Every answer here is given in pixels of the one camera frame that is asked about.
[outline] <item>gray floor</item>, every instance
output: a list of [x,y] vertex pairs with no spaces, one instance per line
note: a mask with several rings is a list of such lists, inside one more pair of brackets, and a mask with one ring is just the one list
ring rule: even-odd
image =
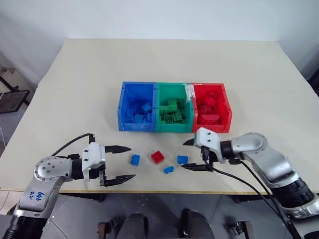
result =
[[[149,239],[175,238],[175,226],[184,208],[204,214],[217,239],[245,238],[243,234],[234,237],[227,233],[224,224],[229,217],[250,221],[257,239],[291,238],[280,219],[261,200],[236,204],[225,195],[186,194],[108,194],[101,203],[60,195],[42,238],[97,238],[98,222],[107,222],[113,217],[125,219],[134,212],[143,213],[148,218]],[[8,221],[8,216],[0,217],[2,235]]]

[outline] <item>white table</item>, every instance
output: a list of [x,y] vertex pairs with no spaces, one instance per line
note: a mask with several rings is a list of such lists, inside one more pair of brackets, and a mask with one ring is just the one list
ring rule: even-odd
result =
[[[177,155],[201,162],[199,149],[182,146],[191,133],[119,132],[117,105],[123,81],[224,83],[233,111],[223,140],[255,131],[288,155],[309,187],[319,192],[319,100],[276,42],[200,40],[69,39],[39,83],[34,98],[0,159],[2,190],[23,190],[34,165],[86,132],[100,144],[132,148],[107,154],[107,176],[136,173],[122,185],[99,187],[97,179],[65,183],[63,192],[252,193],[246,185],[217,173],[177,167]],[[81,153],[87,139],[62,155]],[[164,163],[150,155],[160,150]],[[141,155],[139,167],[129,164]],[[262,188],[241,165],[216,164]]]

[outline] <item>blue lego brick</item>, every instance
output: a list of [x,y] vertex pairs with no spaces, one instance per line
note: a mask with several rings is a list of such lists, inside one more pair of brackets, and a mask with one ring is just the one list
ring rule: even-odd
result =
[[145,105],[142,106],[142,109],[144,112],[147,112],[152,109],[152,107],[149,105],[149,103],[146,103]]
[[154,82],[123,82],[118,106],[119,131],[154,132],[156,94],[157,88]]
[[143,115],[135,114],[134,123],[143,123]]
[[188,164],[188,157],[187,156],[177,156],[177,163],[178,164]]
[[138,154],[134,154],[131,159],[131,165],[138,166],[140,162],[140,156]]
[[170,167],[167,167],[167,168],[163,169],[163,172],[165,174],[169,174],[171,172],[174,172],[174,166],[170,166]]

